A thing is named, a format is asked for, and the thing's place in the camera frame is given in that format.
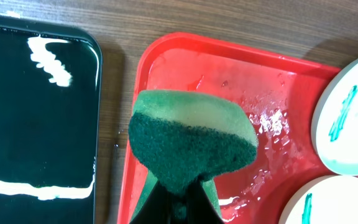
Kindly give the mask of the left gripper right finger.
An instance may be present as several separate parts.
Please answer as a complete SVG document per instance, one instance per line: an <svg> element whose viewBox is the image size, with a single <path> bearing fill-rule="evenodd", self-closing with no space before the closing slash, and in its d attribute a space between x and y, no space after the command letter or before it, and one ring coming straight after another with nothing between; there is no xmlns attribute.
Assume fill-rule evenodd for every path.
<svg viewBox="0 0 358 224"><path fill-rule="evenodd" d="M192 182L185 194L187 224L223 224L199 180Z"/></svg>

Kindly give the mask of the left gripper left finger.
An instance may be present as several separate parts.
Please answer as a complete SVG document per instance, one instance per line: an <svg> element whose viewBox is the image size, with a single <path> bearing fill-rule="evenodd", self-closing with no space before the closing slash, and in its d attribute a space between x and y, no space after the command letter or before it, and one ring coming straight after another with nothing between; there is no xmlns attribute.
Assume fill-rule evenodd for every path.
<svg viewBox="0 0 358 224"><path fill-rule="evenodd" d="M174 196L159 182L130 224L177 224L173 217Z"/></svg>

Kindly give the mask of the green yellow scrub sponge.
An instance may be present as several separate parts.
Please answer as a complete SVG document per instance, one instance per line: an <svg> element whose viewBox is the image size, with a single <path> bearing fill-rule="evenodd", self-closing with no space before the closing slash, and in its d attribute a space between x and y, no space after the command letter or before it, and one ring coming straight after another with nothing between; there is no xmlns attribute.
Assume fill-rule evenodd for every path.
<svg viewBox="0 0 358 224"><path fill-rule="evenodd" d="M129 144L147 177L132 219L159 181L173 196L173 217L186 220L186 190L199 180L218 216L214 178L235 172L257 157L259 141L242 108L192 91L144 90L129 123Z"/></svg>

